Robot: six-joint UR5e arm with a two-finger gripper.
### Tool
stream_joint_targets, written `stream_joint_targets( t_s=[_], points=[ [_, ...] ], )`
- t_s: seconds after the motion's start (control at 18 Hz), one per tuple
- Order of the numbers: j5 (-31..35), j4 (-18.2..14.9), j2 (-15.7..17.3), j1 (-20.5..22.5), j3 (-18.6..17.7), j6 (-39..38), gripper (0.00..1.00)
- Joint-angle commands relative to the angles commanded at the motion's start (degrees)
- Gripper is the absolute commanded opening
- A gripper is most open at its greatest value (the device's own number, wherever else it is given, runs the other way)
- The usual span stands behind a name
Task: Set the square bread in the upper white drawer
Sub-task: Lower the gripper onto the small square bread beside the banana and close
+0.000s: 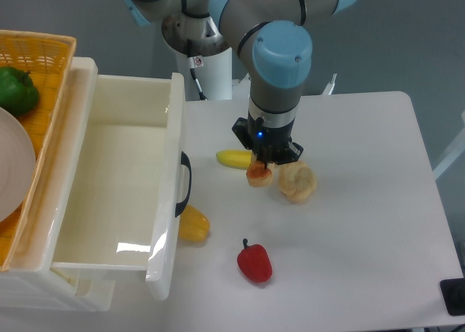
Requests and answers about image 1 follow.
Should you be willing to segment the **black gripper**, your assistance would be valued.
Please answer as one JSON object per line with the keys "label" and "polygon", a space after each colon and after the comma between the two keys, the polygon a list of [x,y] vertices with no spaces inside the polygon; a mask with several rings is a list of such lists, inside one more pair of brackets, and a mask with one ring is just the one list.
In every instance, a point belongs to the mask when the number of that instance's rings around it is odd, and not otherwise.
{"label": "black gripper", "polygon": [[251,150],[251,163],[261,161],[266,167],[297,162],[304,148],[293,141],[297,108],[284,113],[269,113],[249,108],[247,118],[238,118],[232,131],[247,150]]}

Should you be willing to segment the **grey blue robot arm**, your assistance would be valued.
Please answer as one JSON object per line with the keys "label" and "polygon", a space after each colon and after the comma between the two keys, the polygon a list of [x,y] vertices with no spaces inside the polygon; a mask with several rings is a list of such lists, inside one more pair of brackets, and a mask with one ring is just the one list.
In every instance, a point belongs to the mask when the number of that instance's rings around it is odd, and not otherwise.
{"label": "grey blue robot arm", "polygon": [[251,78],[248,115],[233,132],[258,161],[299,160],[291,131],[312,64],[309,26],[357,0],[124,0],[138,25],[161,21],[163,39],[194,95],[213,97],[219,57],[236,56]]}

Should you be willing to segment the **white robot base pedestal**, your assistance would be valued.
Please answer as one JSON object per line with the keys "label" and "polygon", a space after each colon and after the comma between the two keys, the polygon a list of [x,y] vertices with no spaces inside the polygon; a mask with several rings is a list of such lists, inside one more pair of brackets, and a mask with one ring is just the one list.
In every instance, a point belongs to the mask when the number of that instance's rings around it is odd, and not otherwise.
{"label": "white robot base pedestal", "polygon": [[211,17],[170,15],[161,31],[184,77],[187,101],[232,98],[232,49]]}

